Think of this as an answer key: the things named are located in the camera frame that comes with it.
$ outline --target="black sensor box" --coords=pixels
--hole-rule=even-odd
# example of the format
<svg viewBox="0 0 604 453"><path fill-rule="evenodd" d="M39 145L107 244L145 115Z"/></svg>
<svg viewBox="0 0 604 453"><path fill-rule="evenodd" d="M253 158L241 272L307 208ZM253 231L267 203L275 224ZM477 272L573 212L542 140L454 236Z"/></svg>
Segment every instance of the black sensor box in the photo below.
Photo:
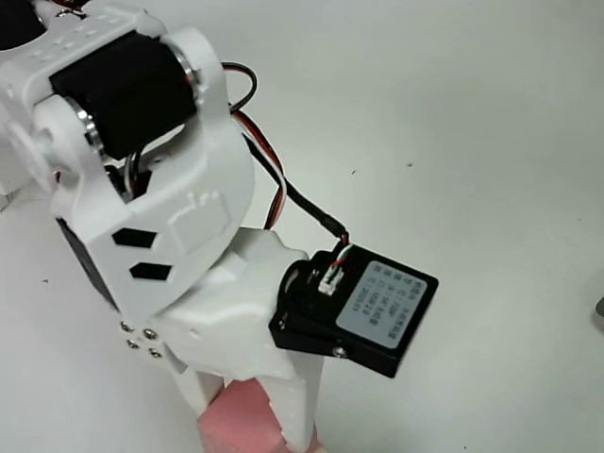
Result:
<svg viewBox="0 0 604 453"><path fill-rule="evenodd" d="M350 359L393 378L438 280L352 246L297 261L279 290L270 323L278 347Z"/></svg>

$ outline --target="white label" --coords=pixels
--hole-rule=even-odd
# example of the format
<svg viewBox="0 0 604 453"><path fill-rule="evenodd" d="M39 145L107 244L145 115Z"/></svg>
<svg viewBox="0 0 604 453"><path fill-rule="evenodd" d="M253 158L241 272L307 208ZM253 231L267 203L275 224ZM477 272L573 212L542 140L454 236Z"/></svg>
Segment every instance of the white label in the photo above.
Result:
<svg viewBox="0 0 604 453"><path fill-rule="evenodd" d="M428 284L379 261L371 261L346 301L336 324L351 333L395 349Z"/></svg>

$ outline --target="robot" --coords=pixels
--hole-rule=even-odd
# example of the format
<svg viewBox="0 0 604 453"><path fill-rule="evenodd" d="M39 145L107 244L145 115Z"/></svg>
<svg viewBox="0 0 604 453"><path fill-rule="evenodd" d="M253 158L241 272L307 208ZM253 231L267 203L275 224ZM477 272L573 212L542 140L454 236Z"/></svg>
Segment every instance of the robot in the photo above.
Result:
<svg viewBox="0 0 604 453"><path fill-rule="evenodd" d="M0 55L0 192L31 175L49 193L127 347L171 373L197 413L226 381L256 378L288 447L306 451L324 356L393 377L436 279L353 247L300 195L241 111L249 99L229 105L225 70L245 68L196 29L67 6L38 3L45 26L30 21ZM241 227L253 157L280 187L266 229ZM270 230L288 195L338 237L332 252L309 260Z"/></svg>

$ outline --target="white table surface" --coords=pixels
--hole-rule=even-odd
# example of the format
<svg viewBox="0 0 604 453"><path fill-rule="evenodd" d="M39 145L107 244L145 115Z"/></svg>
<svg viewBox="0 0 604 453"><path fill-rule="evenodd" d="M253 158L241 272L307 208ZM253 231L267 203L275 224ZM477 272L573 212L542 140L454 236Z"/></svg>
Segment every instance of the white table surface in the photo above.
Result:
<svg viewBox="0 0 604 453"><path fill-rule="evenodd" d="M441 280L396 379L327 361L330 453L604 450L601 2L139 4L257 70L249 113L353 242ZM259 171L248 225L272 190ZM0 451L198 452L45 209L0 213ZM277 231L333 245L291 204Z"/></svg>

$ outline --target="connector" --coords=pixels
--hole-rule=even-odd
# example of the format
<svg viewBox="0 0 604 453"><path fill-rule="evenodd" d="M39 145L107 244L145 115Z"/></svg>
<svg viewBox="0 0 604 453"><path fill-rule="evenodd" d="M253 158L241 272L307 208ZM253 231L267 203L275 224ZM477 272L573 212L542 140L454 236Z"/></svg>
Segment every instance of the connector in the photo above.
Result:
<svg viewBox="0 0 604 453"><path fill-rule="evenodd" d="M319 293L333 295L338 289L342 278L344 278L344 271L341 267L330 267L319 283Z"/></svg>

